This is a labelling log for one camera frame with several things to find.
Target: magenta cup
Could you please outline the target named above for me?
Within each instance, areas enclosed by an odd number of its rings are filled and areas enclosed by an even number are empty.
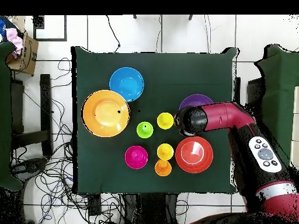
[[[132,169],[140,169],[147,164],[147,151],[141,146],[131,146],[124,154],[124,160]]]
[[[212,100],[203,94],[193,94],[185,98],[180,104],[180,109],[188,106],[198,107],[213,104]]]

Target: yellow cup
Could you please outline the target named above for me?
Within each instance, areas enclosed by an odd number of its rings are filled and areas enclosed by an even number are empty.
[[[170,160],[173,153],[173,147],[171,147],[168,143],[159,145],[157,149],[157,155],[161,160]]]
[[[157,118],[157,124],[163,130],[169,129],[173,123],[174,119],[170,113],[161,113]]]

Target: red plate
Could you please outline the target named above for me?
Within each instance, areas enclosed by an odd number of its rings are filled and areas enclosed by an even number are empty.
[[[200,173],[211,165],[213,150],[204,138],[199,136],[185,138],[176,148],[175,159],[184,171]]]

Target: white tile floor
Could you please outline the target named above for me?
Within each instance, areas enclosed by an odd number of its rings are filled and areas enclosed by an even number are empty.
[[[120,53],[132,53],[141,51],[156,51],[163,53],[206,53],[208,52],[206,27],[204,15],[194,15],[191,21],[188,15],[163,15],[163,32],[160,33],[158,43],[157,36],[160,32],[159,15],[132,15],[110,16],[110,24],[119,39]],[[37,39],[63,39],[64,17],[45,16],[44,29],[36,31]],[[270,43],[278,43],[286,49],[295,50],[299,47],[298,18],[288,15],[209,15],[207,22],[208,43],[211,53],[221,53],[227,47],[238,47],[240,54],[237,58],[237,76],[241,77],[241,103],[246,103],[247,81],[260,77],[260,73],[253,62],[263,57],[264,47]],[[26,17],[25,28],[33,37],[32,16]],[[106,16],[67,16],[67,41],[39,41],[35,76],[18,74],[16,77],[23,81],[25,92],[40,104],[40,74],[50,74],[55,79],[67,73],[58,69],[69,69],[71,59],[71,46],[82,46],[95,53],[112,52],[117,47],[113,33],[107,22]],[[52,86],[66,85],[71,81],[71,73],[52,80]],[[40,109],[26,95],[24,95],[23,121],[25,132],[39,130]],[[52,90],[52,98],[59,101],[65,107],[62,121],[72,130],[72,99],[71,85],[55,87]],[[54,119],[59,122],[60,113],[53,105]],[[59,128],[53,122],[53,136]],[[70,137],[64,135],[64,141]],[[58,136],[54,148],[62,144],[62,135]],[[41,146],[30,145],[28,151],[23,155],[24,159],[41,156]],[[60,150],[55,158],[63,157]],[[45,176],[48,183],[55,181],[54,178]],[[42,183],[43,178],[36,179],[37,185],[44,191],[49,192]],[[45,195],[35,184],[35,178],[28,182],[25,192],[24,204],[26,219],[32,219],[36,223],[43,216],[41,200]],[[180,194],[179,200],[186,200],[187,194]],[[48,210],[48,198],[43,198],[46,203],[44,211]],[[188,224],[208,215],[223,212],[242,212],[245,210],[244,202],[239,194],[232,196],[227,194],[189,194],[189,210],[187,214],[177,217],[179,224]],[[47,219],[42,224],[57,224],[60,217],[66,211],[57,200],[53,210],[49,211]],[[178,202],[177,213],[186,210],[184,202]],[[114,211],[113,219],[118,221],[119,213]],[[77,209],[69,209],[65,218],[59,224],[87,224]]]

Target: green cup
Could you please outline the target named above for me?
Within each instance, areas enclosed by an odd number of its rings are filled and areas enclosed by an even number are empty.
[[[141,122],[137,125],[137,134],[141,138],[149,138],[154,132],[154,128],[149,122]]]

